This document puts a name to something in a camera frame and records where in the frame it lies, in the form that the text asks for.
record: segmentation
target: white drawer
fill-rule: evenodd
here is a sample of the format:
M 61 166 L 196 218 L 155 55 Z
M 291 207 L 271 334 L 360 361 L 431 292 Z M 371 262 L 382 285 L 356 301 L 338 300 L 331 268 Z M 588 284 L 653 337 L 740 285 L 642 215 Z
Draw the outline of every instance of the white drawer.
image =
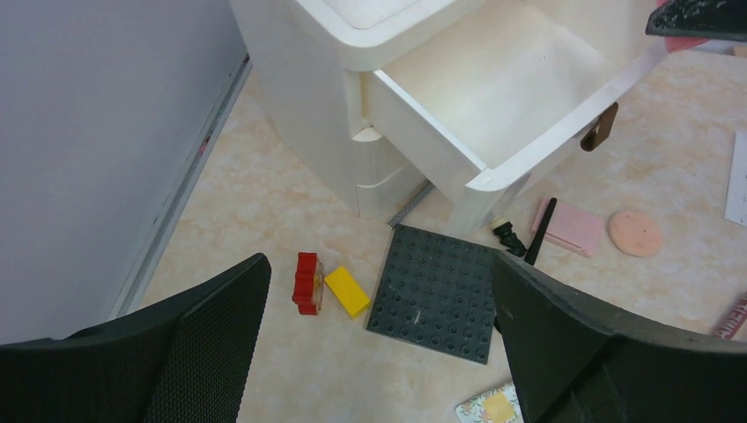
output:
M 447 230 L 474 232 L 663 60 L 643 33 L 655 6 L 489 0 L 366 74 L 364 114 L 455 203 Z

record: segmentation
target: red tube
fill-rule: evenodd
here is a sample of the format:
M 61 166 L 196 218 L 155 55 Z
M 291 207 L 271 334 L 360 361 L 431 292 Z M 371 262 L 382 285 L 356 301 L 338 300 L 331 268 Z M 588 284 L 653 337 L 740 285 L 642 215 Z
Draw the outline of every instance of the red tube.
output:
M 731 311 L 724 316 L 717 326 L 714 336 L 718 338 L 731 339 L 747 320 L 747 293 L 744 293 L 736 302 Z

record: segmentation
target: plastic drawer unit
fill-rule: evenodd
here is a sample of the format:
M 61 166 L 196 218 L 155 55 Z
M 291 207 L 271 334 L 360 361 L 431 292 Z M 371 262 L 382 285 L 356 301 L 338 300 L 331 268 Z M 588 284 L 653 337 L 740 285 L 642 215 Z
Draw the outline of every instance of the plastic drawer unit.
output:
M 599 116 L 667 55 L 644 34 L 655 0 L 232 4 L 284 141 L 343 199 L 356 174 L 394 160 L 399 173 L 369 183 L 369 200 L 348 201 L 362 216 L 393 212 L 430 179 L 455 204 L 451 234 L 475 231 L 580 152 Z M 369 170 L 330 172 L 329 155 L 364 130 L 382 135 L 388 159 L 356 147 L 351 162 Z

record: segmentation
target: yellow square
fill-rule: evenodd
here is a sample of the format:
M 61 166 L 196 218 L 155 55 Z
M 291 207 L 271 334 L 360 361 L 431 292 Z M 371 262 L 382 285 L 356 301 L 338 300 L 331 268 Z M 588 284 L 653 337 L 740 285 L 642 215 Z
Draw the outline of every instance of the yellow square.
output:
M 324 281 L 340 300 L 351 319 L 358 317 L 371 305 L 371 300 L 344 267 L 337 268 L 336 271 L 327 275 Z
M 502 392 L 487 398 L 483 402 L 483 407 L 485 407 L 485 411 L 488 412 L 493 423 L 505 423 L 516 416 L 514 407 Z

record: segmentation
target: drawer handle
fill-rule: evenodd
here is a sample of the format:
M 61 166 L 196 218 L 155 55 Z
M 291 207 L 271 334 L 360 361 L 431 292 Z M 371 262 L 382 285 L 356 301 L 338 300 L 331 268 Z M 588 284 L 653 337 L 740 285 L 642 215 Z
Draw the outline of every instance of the drawer handle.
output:
M 596 147 L 610 137 L 612 124 L 615 122 L 615 116 L 618 115 L 618 104 L 612 103 L 607 110 L 604 110 L 599 119 L 596 120 L 594 127 L 581 139 L 581 149 L 584 152 L 592 152 Z

